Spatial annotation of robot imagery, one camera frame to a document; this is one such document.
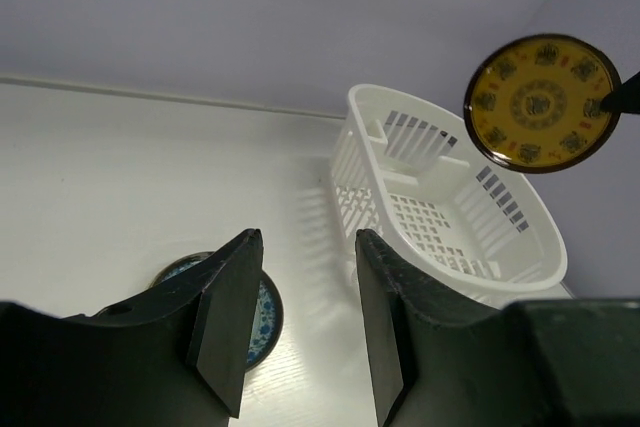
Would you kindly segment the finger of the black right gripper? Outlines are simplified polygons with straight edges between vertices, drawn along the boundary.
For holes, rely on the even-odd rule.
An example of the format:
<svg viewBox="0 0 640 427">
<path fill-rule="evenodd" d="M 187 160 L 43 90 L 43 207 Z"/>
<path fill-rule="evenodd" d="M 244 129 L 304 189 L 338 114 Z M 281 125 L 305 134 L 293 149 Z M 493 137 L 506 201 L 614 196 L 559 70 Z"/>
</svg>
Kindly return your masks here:
<svg viewBox="0 0 640 427">
<path fill-rule="evenodd" d="M 623 82 L 607 94 L 600 103 L 604 112 L 616 114 L 640 114 L 640 73 Z"/>
</svg>

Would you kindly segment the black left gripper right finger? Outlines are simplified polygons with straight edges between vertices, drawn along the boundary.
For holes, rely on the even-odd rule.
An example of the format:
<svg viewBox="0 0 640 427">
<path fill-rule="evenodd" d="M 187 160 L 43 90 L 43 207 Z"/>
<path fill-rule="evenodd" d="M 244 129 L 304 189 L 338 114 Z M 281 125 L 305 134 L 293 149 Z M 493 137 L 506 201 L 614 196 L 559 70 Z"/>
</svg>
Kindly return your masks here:
<svg viewBox="0 0 640 427">
<path fill-rule="evenodd" d="M 356 270 L 382 426 L 635 426 L 639 303 L 495 309 L 358 231 Z"/>
</svg>

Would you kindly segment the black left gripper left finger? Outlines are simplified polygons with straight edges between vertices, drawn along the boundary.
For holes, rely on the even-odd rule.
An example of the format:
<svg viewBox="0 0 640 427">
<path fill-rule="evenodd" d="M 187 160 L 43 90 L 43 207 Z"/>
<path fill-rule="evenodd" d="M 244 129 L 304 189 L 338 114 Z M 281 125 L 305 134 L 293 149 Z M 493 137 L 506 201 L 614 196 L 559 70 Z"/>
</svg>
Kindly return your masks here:
<svg viewBox="0 0 640 427">
<path fill-rule="evenodd" d="M 240 413 L 262 273 L 247 229 L 94 316 L 1 305 L 5 426 L 225 426 Z"/>
</svg>

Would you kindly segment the yellow brown patterned plate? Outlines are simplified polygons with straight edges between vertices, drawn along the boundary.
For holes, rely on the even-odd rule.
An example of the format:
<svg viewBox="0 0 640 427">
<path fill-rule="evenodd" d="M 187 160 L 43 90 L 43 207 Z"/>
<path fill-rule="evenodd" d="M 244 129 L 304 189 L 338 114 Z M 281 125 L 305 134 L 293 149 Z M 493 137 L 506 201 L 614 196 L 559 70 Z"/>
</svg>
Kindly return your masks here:
<svg viewBox="0 0 640 427">
<path fill-rule="evenodd" d="M 621 79 L 611 60 L 578 38 L 545 33 L 490 54 L 471 77 L 464 123 L 475 147 L 511 171 L 558 172 L 596 153 L 619 114 L 602 100 Z"/>
</svg>

